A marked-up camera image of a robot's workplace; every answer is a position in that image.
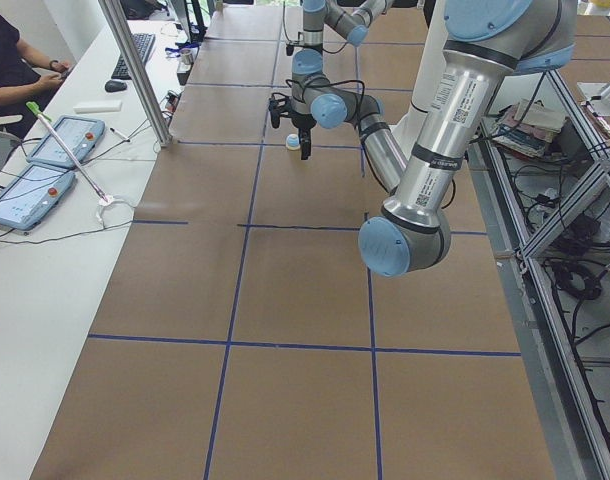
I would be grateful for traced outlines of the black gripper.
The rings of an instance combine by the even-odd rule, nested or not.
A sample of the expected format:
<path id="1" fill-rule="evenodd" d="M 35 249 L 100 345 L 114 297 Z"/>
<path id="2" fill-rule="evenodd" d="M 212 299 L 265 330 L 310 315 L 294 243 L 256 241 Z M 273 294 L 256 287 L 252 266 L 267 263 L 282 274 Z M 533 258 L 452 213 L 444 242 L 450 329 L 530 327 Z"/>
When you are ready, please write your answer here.
<path id="1" fill-rule="evenodd" d="M 311 129 L 316 126 L 316 120 L 311 114 L 292 112 L 291 121 L 298 129 L 301 159 L 308 160 L 311 156 Z"/>

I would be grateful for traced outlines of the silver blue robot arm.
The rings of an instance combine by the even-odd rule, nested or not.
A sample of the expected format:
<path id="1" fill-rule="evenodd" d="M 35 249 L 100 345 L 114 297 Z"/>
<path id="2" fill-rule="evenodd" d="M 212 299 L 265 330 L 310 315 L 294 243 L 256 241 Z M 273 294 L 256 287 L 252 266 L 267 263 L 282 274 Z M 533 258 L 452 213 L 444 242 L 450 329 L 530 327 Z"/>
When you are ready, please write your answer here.
<path id="1" fill-rule="evenodd" d="M 297 45 L 323 51 L 324 27 L 330 27 L 347 43 L 360 46 L 369 27 L 393 5 L 393 1 L 364 1 L 352 13 L 346 12 L 336 1 L 305 0 L 302 2 L 302 28 Z"/>
<path id="2" fill-rule="evenodd" d="M 365 39 L 387 1 L 346 12 L 333 1 L 306 1 L 303 40 L 292 61 L 289 113 L 306 143 L 315 126 L 351 124 L 375 175 L 388 192 L 378 216 L 361 227 L 366 266 L 385 277 L 439 263 L 448 253 L 442 200 L 460 169 L 485 110 L 503 80 L 554 70 L 572 57 L 573 1 L 438 1 L 415 91 L 429 102 L 390 127 L 371 96 L 334 86 L 323 71 L 323 30 L 352 45 Z"/>

